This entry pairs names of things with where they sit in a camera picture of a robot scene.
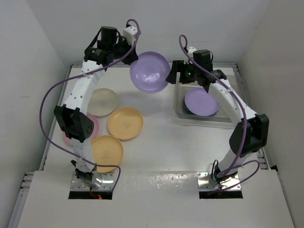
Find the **purple plate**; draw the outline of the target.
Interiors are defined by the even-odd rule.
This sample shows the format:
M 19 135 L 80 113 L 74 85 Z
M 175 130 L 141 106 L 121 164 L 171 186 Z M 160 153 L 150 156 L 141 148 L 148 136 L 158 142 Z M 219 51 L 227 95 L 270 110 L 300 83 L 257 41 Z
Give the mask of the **purple plate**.
M 184 97 L 184 103 L 191 114 L 198 116 L 212 116 L 220 107 L 216 98 L 203 88 L 189 90 Z
M 168 60 L 154 51 L 143 52 L 130 66 L 130 78 L 141 92 L 155 94 L 167 85 L 167 76 L 171 71 Z

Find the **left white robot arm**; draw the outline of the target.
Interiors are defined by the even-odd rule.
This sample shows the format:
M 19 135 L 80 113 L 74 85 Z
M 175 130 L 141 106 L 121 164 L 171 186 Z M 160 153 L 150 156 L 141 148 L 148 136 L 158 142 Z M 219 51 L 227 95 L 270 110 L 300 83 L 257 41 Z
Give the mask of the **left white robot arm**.
M 114 61 L 131 64 L 138 59 L 135 51 L 139 29 L 127 25 L 122 33 L 114 27 L 102 26 L 93 41 L 85 49 L 81 77 L 65 102 L 54 109 L 61 131 L 72 142 L 77 178 L 90 184 L 96 172 L 93 164 L 90 136 L 94 123 L 87 117 L 88 104 L 98 81 Z

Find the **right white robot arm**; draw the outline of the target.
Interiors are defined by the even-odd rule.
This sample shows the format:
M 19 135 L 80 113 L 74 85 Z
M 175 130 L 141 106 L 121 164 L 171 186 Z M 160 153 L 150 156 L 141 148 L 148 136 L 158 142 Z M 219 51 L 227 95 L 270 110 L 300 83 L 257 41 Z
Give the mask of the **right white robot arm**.
M 233 89 L 228 77 L 221 70 L 213 69 L 212 52 L 193 47 L 186 48 L 185 52 L 187 60 L 174 60 L 166 78 L 170 84 L 198 84 L 182 100 L 185 113 L 210 117 L 223 109 L 234 125 L 230 149 L 220 162 L 214 162 L 211 172 L 211 178 L 220 183 L 266 145 L 269 118 L 251 109 Z

